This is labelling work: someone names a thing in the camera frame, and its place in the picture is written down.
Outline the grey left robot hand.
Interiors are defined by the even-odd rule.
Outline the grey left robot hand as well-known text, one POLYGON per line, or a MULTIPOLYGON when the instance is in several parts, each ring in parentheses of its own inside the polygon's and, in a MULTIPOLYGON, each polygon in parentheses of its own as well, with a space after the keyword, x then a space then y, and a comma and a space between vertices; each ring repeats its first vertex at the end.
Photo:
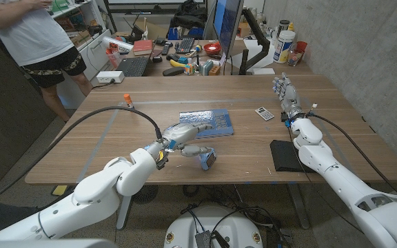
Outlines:
POLYGON ((156 160, 161 150, 179 150, 182 156, 193 157, 199 154, 206 154, 212 151, 210 147, 199 147, 197 145, 187 145, 188 141, 195 139, 199 132, 210 130, 213 126, 207 123, 177 123, 166 128, 162 133, 162 138, 144 147, 144 149, 156 160))

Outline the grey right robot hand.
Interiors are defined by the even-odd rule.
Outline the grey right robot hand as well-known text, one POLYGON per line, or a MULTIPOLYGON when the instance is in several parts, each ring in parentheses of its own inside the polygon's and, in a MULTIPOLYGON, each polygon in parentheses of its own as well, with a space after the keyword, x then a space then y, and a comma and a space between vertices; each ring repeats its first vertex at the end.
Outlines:
POLYGON ((302 118, 303 111, 299 95, 286 73, 283 72, 280 79, 275 77, 273 84, 273 90, 278 95, 281 107, 288 119, 294 121, 297 118, 302 118))

